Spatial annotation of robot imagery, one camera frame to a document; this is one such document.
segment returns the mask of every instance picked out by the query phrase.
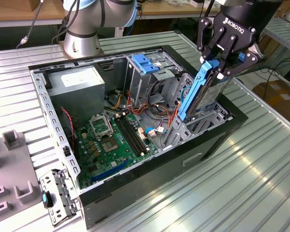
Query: desk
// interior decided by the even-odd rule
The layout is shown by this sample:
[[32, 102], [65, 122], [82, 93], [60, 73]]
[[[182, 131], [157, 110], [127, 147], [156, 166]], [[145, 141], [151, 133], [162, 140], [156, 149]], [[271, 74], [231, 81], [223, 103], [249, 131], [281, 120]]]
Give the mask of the desk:
[[[28, 12], [0, 6], [0, 27], [30, 26], [36, 10]], [[141, 19], [199, 17], [201, 7], [195, 8], [189, 4], [173, 6], [165, 1], [146, 2], [143, 4], [142, 11]], [[211, 14], [217, 12], [219, 12], [219, 9], [216, 8], [211, 11]], [[61, 24], [64, 16], [61, 0], [45, 0], [35, 24]], [[138, 13], [136, 19], [140, 19], [140, 13]]]
[[[162, 2], [144, 2], [142, 4], [142, 17], [140, 12], [136, 20], [139, 19], [163, 19], [163, 18], [192, 18], [199, 17], [202, 4], [200, 7], [193, 7], [190, 4], [183, 4], [181, 6], [174, 6], [167, 3], [165, 0]], [[219, 8], [212, 8], [209, 16], [215, 16], [220, 11]], [[123, 36], [124, 28], [115, 28], [115, 38]]]
[[[195, 45], [172, 31], [100, 44], [106, 54], [168, 44], [200, 67]], [[12, 129], [24, 133], [38, 178], [62, 166], [27, 67], [65, 59], [59, 45], [0, 51], [0, 136]], [[242, 128], [209, 159], [90, 231], [290, 231], [290, 123], [238, 81], [224, 95], [249, 117]], [[42, 202], [0, 222], [0, 232], [39, 228], [55, 230]], [[86, 231], [80, 214], [56, 228], [67, 231]]]
[[[33, 12], [0, 6], [0, 28], [30, 26], [37, 8]], [[35, 25], [61, 24], [64, 18], [61, 0], [45, 0]]]

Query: blue tab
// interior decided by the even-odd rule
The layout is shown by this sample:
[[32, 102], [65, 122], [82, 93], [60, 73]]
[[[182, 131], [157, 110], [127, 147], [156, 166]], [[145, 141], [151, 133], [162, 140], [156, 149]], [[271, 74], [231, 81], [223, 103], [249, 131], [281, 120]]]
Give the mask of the blue tab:
[[43, 202], [46, 202], [46, 194], [44, 193], [42, 196]]
[[157, 68], [156, 66], [154, 66], [150, 62], [150, 59], [148, 59], [143, 54], [133, 55], [132, 56], [132, 60], [142, 70], [142, 72], [145, 73], [145, 74], [155, 73], [155, 72], [158, 72], [159, 71], [159, 68]]
[[245, 53], [241, 52], [239, 55], [238, 55], [238, 59], [242, 62], [244, 62], [245, 60]]
[[192, 87], [190, 88], [190, 91], [188, 95], [185, 97], [184, 102], [179, 108], [178, 116], [181, 120], [184, 120], [187, 116], [187, 111], [192, 104], [192, 101], [196, 94], [198, 93], [198, 90], [201, 88], [201, 86], [205, 85], [206, 83], [206, 74], [212, 70], [213, 68], [218, 67], [219, 61], [214, 59], [211, 61], [205, 61], [203, 65], [201, 66], [197, 76], [194, 79], [194, 82], [192, 84]]

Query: metal table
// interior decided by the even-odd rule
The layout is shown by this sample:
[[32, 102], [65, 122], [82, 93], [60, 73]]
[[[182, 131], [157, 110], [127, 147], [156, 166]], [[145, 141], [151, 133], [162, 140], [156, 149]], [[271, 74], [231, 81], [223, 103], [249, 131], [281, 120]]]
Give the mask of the metal table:
[[273, 18], [263, 32], [290, 49], [290, 22], [282, 18]]
[[[199, 53], [174, 32], [104, 39], [105, 53], [169, 44], [194, 67]], [[0, 52], [0, 135], [25, 134], [37, 177], [60, 167], [28, 65], [64, 60], [57, 45]], [[237, 81], [224, 94], [249, 120], [209, 159], [92, 228], [92, 231], [290, 231], [290, 123]], [[54, 230], [42, 202], [0, 231]], [[56, 231], [84, 231], [80, 215]]]

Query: yellow wire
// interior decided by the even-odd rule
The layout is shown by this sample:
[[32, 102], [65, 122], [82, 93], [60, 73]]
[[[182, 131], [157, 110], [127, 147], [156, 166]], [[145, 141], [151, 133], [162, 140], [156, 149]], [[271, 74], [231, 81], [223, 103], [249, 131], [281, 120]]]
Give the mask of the yellow wire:
[[121, 95], [118, 97], [117, 104], [114, 107], [111, 108], [112, 110], [115, 110], [115, 109], [117, 109], [119, 107], [119, 105], [120, 105], [120, 98], [121, 98]]

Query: metal bracket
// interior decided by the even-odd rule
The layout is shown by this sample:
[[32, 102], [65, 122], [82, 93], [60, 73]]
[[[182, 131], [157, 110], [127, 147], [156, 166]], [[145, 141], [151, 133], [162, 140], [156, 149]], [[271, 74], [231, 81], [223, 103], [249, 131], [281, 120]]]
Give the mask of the metal bracket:
[[44, 192], [43, 202], [51, 201], [51, 204], [44, 206], [48, 208], [54, 227], [74, 217], [81, 209], [75, 186], [66, 169], [51, 170], [40, 178], [40, 182]]

